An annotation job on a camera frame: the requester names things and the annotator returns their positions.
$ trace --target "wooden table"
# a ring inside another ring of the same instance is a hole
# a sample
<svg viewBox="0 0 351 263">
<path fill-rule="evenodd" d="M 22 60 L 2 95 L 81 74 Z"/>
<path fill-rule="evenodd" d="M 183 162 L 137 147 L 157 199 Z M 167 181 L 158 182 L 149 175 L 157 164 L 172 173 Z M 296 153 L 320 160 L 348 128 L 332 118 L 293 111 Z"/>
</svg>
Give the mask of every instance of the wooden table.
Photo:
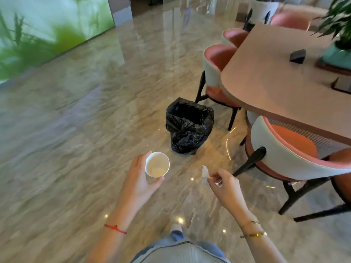
<svg viewBox="0 0 351 263">
<path fill-rule="evenodd" d="M 351 95 L 331 89 L 338 74 L 314 67 L 331 37 L 256 25 L 222 71 L 224 93 L 245 109 L 351 145 Z M 290 54 L 306 49 L 303 64 Z"/>
</svg>

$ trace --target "trash can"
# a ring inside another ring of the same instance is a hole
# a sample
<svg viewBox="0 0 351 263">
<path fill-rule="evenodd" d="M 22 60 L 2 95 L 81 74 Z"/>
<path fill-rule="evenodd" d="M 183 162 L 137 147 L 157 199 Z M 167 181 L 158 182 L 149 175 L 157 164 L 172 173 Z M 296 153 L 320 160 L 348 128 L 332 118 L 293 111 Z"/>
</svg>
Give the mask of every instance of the trash can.
<svg viewBox="0 0 351 263">
<path fill-rule="evenodd" d="M 183 98 L 171 103 L 166 112 L 166 129 L 171 133 L 172 150 L 194 155 L 213 128 L 212 108 Z"/>
</svg>

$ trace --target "person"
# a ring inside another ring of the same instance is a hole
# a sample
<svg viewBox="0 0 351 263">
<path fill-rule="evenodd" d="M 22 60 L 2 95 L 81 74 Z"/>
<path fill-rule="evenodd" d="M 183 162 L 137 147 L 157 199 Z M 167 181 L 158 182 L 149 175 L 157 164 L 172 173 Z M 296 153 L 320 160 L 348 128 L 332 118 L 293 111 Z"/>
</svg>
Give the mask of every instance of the person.
<svg viewBox="0 0 351 263">
<path fill-rule="evenodd" d="M 164 177 L 148 184 L 145 176 L 146 158 L 135 157 L 125 179 L 116 208 L 108 216 L 102 235 L 90 252 L 87 263 L 115 263 L 127 229 L 139 209 L 161 186 Z M 269 239 L 257 218 L 248 210 L 239 180 L 220 169 L 210 175 L 208 183 L 220 201 L 234 217 L 243 232 L 256 263 L 286 263 Z M 224 253 L 213 243 L 192 242 L 182 234 L 181 227 L 172 226 L 171 234 L 139 252 L 133 263 L 148 262 L 228 262 Z"/>
</svg>

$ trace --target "person's left hand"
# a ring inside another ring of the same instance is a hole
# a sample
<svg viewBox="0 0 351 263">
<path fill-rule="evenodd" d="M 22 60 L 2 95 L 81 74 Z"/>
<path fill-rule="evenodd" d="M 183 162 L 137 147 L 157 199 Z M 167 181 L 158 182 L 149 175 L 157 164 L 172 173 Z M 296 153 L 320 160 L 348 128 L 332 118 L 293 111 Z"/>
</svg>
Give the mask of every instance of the person's left hand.
<svg viewBox="0 0 351 263">
<path fill-rule="evenodd" d="M 127 205 L 130 209 L 133 209 L 134 212 L 138 212 L 162 184 L 165 179 L 164 176 L 157 178 L 151 184 L 148 184 L 146 181 L 145 164 L 150 154 L 151 151 L 134 158 L 129 173 L 124 181 L 117 206 Z"/>
</svg>

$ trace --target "red bracelet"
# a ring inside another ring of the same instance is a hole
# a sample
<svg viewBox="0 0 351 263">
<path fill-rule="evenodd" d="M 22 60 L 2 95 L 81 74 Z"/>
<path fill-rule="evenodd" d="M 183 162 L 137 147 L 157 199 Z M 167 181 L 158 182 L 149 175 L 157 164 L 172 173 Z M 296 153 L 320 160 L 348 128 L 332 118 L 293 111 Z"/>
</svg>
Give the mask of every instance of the red bracelet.
<svg viewBox="0 0 351 263">
<path fill-rule="evenodd" d="M 121 232 L 122 234 L 127 234 L 127 232 L 124 232 L 124 231 L 121 231 L 120 229 L 118 229 L 117 225 L 112 226 L 112 225 L 105 224 L 104 226 L 107 228 L 110 228 L 112 230 L 115 230 L 117 232 Z"/>
</svg>

